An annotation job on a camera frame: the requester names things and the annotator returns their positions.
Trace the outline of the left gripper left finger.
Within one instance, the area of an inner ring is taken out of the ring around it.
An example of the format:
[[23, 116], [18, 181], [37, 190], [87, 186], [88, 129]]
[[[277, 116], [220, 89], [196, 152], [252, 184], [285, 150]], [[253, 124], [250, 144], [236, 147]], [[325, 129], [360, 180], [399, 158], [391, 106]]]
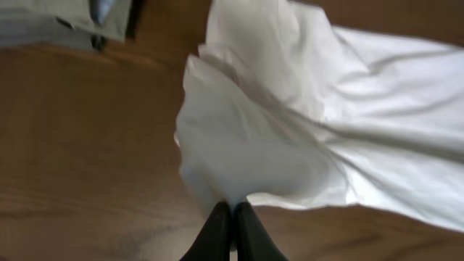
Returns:
[[181, 261], [229, 261], [231, 221], [230, 207], [217, 203]]

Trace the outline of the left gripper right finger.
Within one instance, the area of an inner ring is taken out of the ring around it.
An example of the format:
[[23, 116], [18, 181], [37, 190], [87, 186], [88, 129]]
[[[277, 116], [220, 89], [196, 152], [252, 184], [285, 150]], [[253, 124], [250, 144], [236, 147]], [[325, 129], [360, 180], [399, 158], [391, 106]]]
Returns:
[[274, 244], [250, 203], [238, 204], [233, 217], [238, 261], [288, 261]]

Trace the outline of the white printed t-shirt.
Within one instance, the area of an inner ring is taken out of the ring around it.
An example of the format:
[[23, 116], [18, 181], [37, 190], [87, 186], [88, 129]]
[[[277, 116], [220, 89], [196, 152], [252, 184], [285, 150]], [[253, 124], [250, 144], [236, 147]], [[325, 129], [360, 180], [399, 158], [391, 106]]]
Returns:
[[361, 205], [463, 229], [461, 47], [214, 1], [183, 88], [180, 174], [203, 212]]

